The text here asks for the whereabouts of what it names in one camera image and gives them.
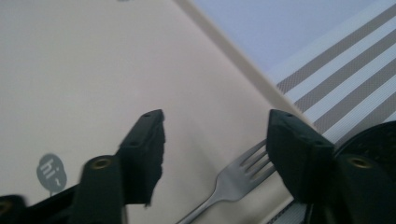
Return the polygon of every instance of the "fork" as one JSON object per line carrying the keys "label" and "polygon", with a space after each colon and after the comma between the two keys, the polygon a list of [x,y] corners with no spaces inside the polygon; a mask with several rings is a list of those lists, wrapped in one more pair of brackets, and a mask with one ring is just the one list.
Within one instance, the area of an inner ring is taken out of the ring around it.
{"label": "fork", "polygon": [[216,187],[212,195],[188,215],[183,217],[177,224],[192,223],[214,203],[220,201],[235,202],[242,199],[245,195],[259,186],[262,181],[273,174],[276,170],[273,165],[270,165],[266,170],[259,173],[259,171],[270,163],[269,159],[262,161],[262,158],[267,155],[266,151],[252,157],[260,148],[265,146],[265,143],[265,140],[261,141],[226,166],[218,174]]}

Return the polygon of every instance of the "fork handle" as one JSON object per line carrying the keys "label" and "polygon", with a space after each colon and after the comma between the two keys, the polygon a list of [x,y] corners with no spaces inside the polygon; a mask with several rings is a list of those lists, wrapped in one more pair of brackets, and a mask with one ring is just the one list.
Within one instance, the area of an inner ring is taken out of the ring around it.
{"label": "fork handle", "polygon": [[216,200],[212,200],[213,197],[210,197],[205,202],[201,203],[198,207],[188,213],[185,217],[183,217],[177,224],[189,224],[192,223],[198,216],[200,216],[208,207],[218,202]]}

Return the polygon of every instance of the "metal rivet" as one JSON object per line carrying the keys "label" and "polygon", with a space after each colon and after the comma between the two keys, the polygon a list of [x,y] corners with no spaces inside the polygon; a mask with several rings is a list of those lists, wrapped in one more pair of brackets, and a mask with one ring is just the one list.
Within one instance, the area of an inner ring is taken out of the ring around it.
{"label": "metal rivet", "polygon": [[106,168],[107,166],[109,166],[111,164],[111,160],[110,159],[99,159],[97,161],[94,161],[91,164],[91,168],[93,170],[99,170],[99,169],[103,169]]}
{"label": "metal rivet", "polygon": [[354,165],[354,166],[356,166],[358,168],[361,168],[361,169],[370,169],[370,168],[373,167],[373,165],[370,162],[368,162],[366,160],[363,160],[361,158],[356,158],[356,157],[355,158],[349,158],[348,161],[352,165]]}
{"label": "metal rivet", "polygon": [[5,214],[12,207],[12,202],[2,201],[0,202],[0,216]]}

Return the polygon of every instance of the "white table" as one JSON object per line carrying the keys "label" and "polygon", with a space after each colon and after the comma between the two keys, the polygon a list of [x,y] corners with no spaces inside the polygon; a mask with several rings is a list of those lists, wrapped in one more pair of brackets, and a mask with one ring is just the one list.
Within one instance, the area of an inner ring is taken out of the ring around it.
{"label": "white table", "polygon": [[[266,136],[273,106],[173,1],[2,1],[0,36],[0,195],[48,198],[35,169],[50,152],[77,184],[85,161],[114,154],[161,108],[163,177],[149,209],[128,206],[129,222],[176,223]],[[289,201],[273,175],[196,223],[261,223]]]}

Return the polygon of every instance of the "gray circular sticker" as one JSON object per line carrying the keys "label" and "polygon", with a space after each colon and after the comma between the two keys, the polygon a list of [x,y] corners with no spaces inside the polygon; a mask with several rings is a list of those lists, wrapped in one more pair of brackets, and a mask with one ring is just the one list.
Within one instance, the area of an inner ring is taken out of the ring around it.
{"label": "gray circular sticker", "polygon": [[61,159],[54,154],[44,155],[36,169],[41,185],[49,190],[50,195],[61,192],[66,186],[66,172]]}

